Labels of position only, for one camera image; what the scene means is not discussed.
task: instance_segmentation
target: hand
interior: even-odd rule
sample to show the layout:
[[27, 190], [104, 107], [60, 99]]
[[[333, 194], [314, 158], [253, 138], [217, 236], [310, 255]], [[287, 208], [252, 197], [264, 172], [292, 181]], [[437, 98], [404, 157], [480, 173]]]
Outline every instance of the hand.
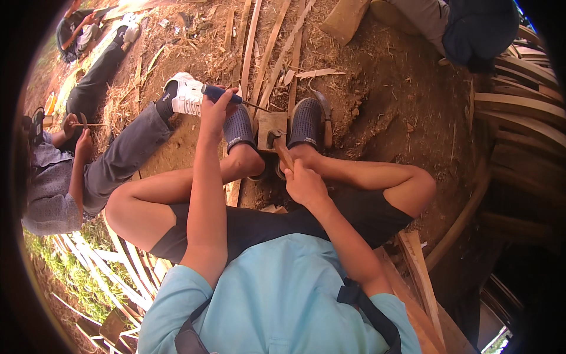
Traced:
[[222, 96], [214, 103], [208, 98], [203, 96], [203, 104], [200, 108], [200, 133], [199, 136], [220, 139], [222, 138], [222, 125], [227, 117], [230, 117], [236, 112], [238, 106], [229, 103], [232, 94], [238, 92], [238, 88], [229, 88]]
[[76, 125], [79, 124], [79, 120], [77, 119], [76, 115], [73, 113], [69, 113], [67, 118], [65, 118], [65, 122], [63, 123], [63, 130], [65, 131], [65, 139], [69, 140], [75, 134]]
[[90, 161], [92, 156], [92, 137], [90, 129], [83, 129], [79, 140], [76, 142], [75, 147], [75, 160], [81, 161], [86, 164]]
[[332, 202], [321, 176], [311, 169], [305, 168], [303, 160], [296, 159], [295, 172], [286, 168], [287, 192], [297, 203], [311, 210], [313, 207]]

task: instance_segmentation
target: person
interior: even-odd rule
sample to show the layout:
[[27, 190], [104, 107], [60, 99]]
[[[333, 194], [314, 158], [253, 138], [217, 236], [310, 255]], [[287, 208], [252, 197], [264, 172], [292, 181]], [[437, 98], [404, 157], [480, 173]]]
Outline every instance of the person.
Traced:
[[93, 48], [93, 43], [102, 31], [93, 9], [79, 9], [80, 0], [73, 0], [71, 6], [57, 25], [55, 40], [61, 58], [66, 63], [79, 59]]
[[520, 21], [513, 0], [372, 0], [370, 7], [380, 21], [422, 34], [473, 74], [495, 72], [494, 58], [513, 43]]
[[[223, 184], [265, 168], [246, 108], [228, 104], [235, 92], [215, 104], [203, 99], [193, 168], [123, 184], [106, 206], [121, 237], [178, 264], [144, 316], [139, 352], [383, 353], [391, 332], [378, 331], [366, 309], [362, 315], [337, 300], [347, 275], [367, 296], [366, 308], [387, 316], [402, 352], [420, 353], [372, 248], [421, 213], [434, 179], [415, 166], [319, 154], [321, 107], [307, 98], [291, 121], [294, 172], [280, 165], [301, 207], [288, 214], [228, 207]], [[219, 161], [222, 131], [228, 156]], [[331, 199], [322, 178], [356, 190]]]
[[[127, 181], [165, 143], [173, 128], [169, 118], [188, 113], [192, 95], [181, 97], [178, 89], [199, 83], [180, 72], [169, 80], [169, 90], [150, 103], [94, 162], [91, 130], [83, 129], [84, 114], [93, 123], [96, 109], [106, 92], [106, 82], [124, 59], [124, 41], [131, 43], [139, 34], [135, 23], [118, 28], [116, 37], [93, 64], [67, 99], [67, 116], [61, 131], [40, 132], [37, 143], [29, 144], [29, 188], [22, 224], [32, 233], [47, 235], [80, 230], [84, 220], [96, 216], [110, 194]], [[171, 104], [175, 97], [175, 108]], [[29, 131], [28, 139], [34, 137]]]

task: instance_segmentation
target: chisel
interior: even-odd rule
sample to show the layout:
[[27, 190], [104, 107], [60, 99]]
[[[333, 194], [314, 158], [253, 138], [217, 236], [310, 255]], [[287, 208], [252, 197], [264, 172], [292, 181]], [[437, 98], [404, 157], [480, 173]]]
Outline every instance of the chisel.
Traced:
[[[223, 89], [223, 88], [220, 88], [218, 86], [204, 84], [201, 92], [203, 93], [203, 95], [207, 95], [214, 102], [216, 102], [216, 100], [218, 100], [220, 98], [220, 96], [222, 96], [224, 94], [224, 92], [226, 92], [226, 90]], [[249, 103], [248, 101], [244, 101], [240, 96], [236, 95], [235, 93], [232, 93], [232, 98], [230, 100], [230, 103], [233, 103], [233, 104], [243, 103], [243, 104], [247, 104], [247, 105], [250, 105], [252, 107], [264, 110], [266, 112], [269, 112], [265, 108], [262, 108], [260, 106], [256, 106], [255, 104]]]

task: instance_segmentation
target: black strap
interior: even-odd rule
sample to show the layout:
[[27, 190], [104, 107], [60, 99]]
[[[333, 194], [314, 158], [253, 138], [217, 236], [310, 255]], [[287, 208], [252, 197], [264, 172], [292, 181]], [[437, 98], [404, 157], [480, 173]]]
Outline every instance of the black strap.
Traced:
[[344, 278], [344, 285], [340, 288], [336, 301], [343, 304], [358, 305], [370, 320], [371, 325], [379, 332], [389, 350], [386, 354], [401, 354], [401, 337], [397, 326], [383, 314], [370, 298], [362, 291], [359, 284], [349, 278]]

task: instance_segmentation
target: soil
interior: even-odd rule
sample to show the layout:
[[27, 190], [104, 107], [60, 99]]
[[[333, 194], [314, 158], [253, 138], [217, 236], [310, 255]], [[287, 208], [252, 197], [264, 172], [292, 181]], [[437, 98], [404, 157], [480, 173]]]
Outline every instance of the soil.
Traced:
[[[408, 230], [419, 230], [425, 257], [460, 214], [473, 189], [476, 161], [474, 139], [466, 120], [471, 76], [466, 70], [439, 66], [441, 56], [423, 37], [408, 36], [377, 22], [370, 12], [347, 46], [341, 46], [319, 27], [338, 0], [318, 0], [303, 27], [301, 71], [333, 68], [346, 75], [327, 75], [299, 82], [297, 102], [313, 97], [310, 88], [322, 92], [332, 108], [333, 147], [321, 152], [327, 156], [366, 161], [386, 161], [411, 164], [428, 171], [436, 180], [437, 195]], [[275, 23], [282, 0], [264, 1], [259, 15], [256, 41], [263, 52]], [[95, 128], [98, 153], [106, 149], [109, 134], [117, 135], [137, 112], [159, 98], [167, 79], [179, 71], [187, 71], [195, 79], [212, 84], [228, 85], [235, 66], [233, 56], [236, 38], [231, 48], [223, 48], [228, 9], [235, 11], [236, 33], [242, 16], [243, 1], [214, 1], [217, 6], [208, 28], [195, 40], [186, 39], [182, 30], [174, 34], [173, 26], [181, 26], [178, 12], [187, 15], [207, 15], [213, 4], [178, 3], [148, 11], [149, 20], [141, 36], [128, 49], [126, 59], [118, 68], [110, 86], [108, 99], [99, 110], [99, 120], [112, 129]], [[297, 2], [289, 7], [280, 36], [270, 58], [267, 75], [279, 57], [281, 48], [291, 32], [298, 15]], [[162, 28], [161, 19], [171, 22]], [[122, 97], [133, 87], [137, 62], [141, 57], [141, 74], [147, 72], [150, 61], [162, 46], [155, 69], [148, 75], [140, 90], [140, 102], [129, 93], [110, 118], [104, 107], [113, 107], [112, 97]], [[284, 68], [288, 68], [290, 54]], [[65, 65], [57, 64], [51, 76], [33, 76], [25, 101], [26, 112], [45, 102], [51, 91], [57, 92], [65, 74]], [[248, 92], [253, 89], [256, 67], [252, 65]], [[287, 110], [288, 92], [285, 87], [273, 90], [269, 101], [272, 111]], [[175, 133], [140, 169], [142, 178], [192, 166], [199, 118], [177, 115], [172, 118]], [[261, 182], [243, 180], [240, 206], [263, 208], [268, 204], [295, 207], [285, 191], [284, 182], [273, 172], [276, 156], [267, 157], [271, 176]]]

